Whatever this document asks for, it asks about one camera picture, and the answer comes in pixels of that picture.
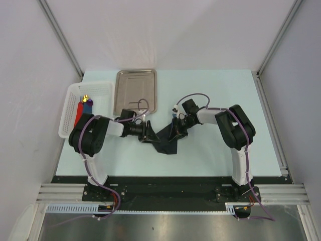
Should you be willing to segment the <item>black paper napkin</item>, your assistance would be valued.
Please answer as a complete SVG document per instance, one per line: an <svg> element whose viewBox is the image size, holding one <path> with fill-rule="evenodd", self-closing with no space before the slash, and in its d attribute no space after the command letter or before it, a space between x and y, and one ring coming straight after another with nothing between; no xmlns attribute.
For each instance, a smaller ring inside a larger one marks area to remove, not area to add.
<svg viewBox="0 0 321 241"><path fill-rule="evenodd" d="M153 147L158 153L166 155L176 155L178 152L178 141L169 141L169 135L171 131L171 124L164 127L156 135L160 139L160 142L152 142Z"/></svg>

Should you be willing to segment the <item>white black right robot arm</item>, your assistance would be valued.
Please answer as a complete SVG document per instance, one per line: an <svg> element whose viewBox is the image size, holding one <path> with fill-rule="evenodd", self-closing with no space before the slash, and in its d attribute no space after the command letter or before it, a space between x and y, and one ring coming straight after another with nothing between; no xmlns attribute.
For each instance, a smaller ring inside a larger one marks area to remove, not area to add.
<svg viewBox="0 0 321 241"><path fill-rule="evenodd" d="M174 105L173 118L167 140L169 143L182 139L188 135L188 129L195 125L217 125L224 143L232 154L232 180L236 186L232 187L231 195L236 201L244 201L249 196L248 185L252 180L249 162L250 145L256 130L239 105L230 108L201 107L192 99L182 104L185 111L183 117L178 105Z"/></svg>

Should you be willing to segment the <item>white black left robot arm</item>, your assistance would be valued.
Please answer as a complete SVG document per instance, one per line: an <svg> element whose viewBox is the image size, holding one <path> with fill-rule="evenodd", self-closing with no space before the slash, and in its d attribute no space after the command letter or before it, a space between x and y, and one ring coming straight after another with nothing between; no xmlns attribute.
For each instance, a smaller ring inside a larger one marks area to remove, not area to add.
<svg viewBox="0 0 321 241"><path fill-rule="evenodd" d="M93 194L104 201L110 197L111 189L105 185L107 171L99 163L96 155L102 150L106 136L136 136L141 143L160 143L160 138L151 127L151 122L144 119L148 111L135 112L123 109L116 119L101 115L83 113L69 135L69 145L79 153L84 162L88 182L95 185Z"/></svg>

